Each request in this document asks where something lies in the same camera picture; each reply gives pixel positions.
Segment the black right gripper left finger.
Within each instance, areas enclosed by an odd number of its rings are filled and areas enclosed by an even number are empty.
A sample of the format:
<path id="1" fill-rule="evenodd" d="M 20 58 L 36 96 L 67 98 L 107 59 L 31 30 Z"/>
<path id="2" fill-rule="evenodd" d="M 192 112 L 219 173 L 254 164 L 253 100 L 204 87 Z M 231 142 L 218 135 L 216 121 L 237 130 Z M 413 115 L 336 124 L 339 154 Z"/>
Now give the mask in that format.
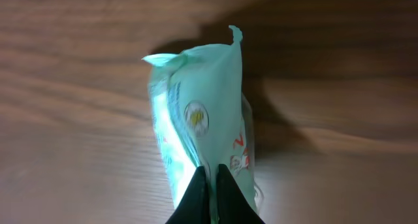
<path id="1" fill-rule="evenodd" d="M 166 224 L 211 224 L 210 196 L 203 166 L 198 167 Z"/>

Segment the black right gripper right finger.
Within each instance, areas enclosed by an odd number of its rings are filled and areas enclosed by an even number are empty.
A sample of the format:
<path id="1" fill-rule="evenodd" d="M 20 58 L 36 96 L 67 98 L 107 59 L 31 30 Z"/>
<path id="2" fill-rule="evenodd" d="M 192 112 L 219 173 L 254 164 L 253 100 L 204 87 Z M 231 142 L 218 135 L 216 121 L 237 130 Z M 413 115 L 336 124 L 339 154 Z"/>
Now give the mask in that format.
<path id="1" fill-rule="evenodd" d="M 216 176 L 219 224 L 265 224 L 243 196 L 228 167 L 219 164 Z"/>

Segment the green wet tissue pack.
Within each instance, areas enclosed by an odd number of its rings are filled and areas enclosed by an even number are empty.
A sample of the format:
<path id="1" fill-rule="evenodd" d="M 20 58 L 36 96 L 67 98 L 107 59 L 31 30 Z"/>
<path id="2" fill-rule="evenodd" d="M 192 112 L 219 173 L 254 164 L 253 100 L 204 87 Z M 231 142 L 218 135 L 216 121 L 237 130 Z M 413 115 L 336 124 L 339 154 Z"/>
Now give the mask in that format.
<path id="1" fill-rule="evenodd" d="M 228 167 L 258 216 L 258 203 L 263 199 L 254 178 L 252 112 L 242 94 L 243 35 L 235 26 L 231 31 L 231 44 L 207 44 L 144 58 L 152 66 L 148 92 L 153 129 L 174 211 L 196 169 L 203 166 L 211 223 L 219 223 L 219 164 Z"/>

